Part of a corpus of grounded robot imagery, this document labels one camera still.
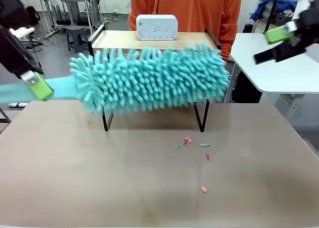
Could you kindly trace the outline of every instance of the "small debris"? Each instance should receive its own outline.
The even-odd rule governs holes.
[[[185,140],[187,140],[189,143],[191,143],[191,139],[189,137],[185,137]]]
[[[201,187],[201,190],[206,193],[207,192],[207,188],[206,187]]]

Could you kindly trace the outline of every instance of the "teal microfiber duster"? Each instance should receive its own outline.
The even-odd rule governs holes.
[[[188,47],[163,53],[144,48],[96,51],[95,58],[79,53],[72,58],[70,71],[75,76],[77,99],[91,113],[106,111],[122,114],[167,107],[186,106],[200,99],[220,101],[228,87],[229,73],[219,51],[205,44],[197,50]]]

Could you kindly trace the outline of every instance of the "gray floor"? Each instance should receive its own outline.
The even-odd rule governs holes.
[[[127,21],[127,14],[119,14],[118,19],[120,21],[111,21],[108,25],[109,30],[128,30],[129,24]],[[35,32],[34,35],[41,35],[39,33],[46,32],[46,27],[44,23],[44,19],[42,18],[40,23],[34,26]],[[76,53],[71,50],[68,50],[66,34],[55,34],[49,38],[50,42],[54,44],[50,45],[48,42],[44,42],[46,46],[40,46],[43,50],[36,53],[37,58],[39,59],[42,69],[46,78],[53,77],[62,77],[68,76],[70,74],[69,71],[69,61],[71,57],[76,56]],[[88,50],[82,50],[84,54],[89,54]],[[226,65],[226,69],[231,72],[233,67],[233,63],[229,62]],[[10,74],[3,66],[0,64],[0,84],[11,84],[20,82],[13,74]],[[9,110],[7,104],[0,104],[0,108],[3,110]],[[314,131],[303,131],[300,133],[300,136],[307,139],[312,143],[312,145],[318,150],[319,149],[319,136],[318,132]]]

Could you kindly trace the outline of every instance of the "orange jacket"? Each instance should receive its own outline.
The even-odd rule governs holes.
[[[237,32],[240,3],[241,0],[132,0],[130,30],[136,30],[136,17],[140,14],[173,14],[178,31],[210,29],[222,44],[221,54],[226,61]]]

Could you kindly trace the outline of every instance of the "green gripper pad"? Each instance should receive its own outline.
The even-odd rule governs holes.
[[[36,84],[26,83],[26,86],[33,92],[37,99],[48,100],[53,94],[53,89],[49,87],[40,74],[37,72],[34,74],[39,79],[38,82]]]
[[[280,41],[285,41],[292,38],[293,34],[285,34],[284,32],[285,26],[281,26],[272,30],[269,30],[265,33],[266,39],[269,44],[273,44]]]

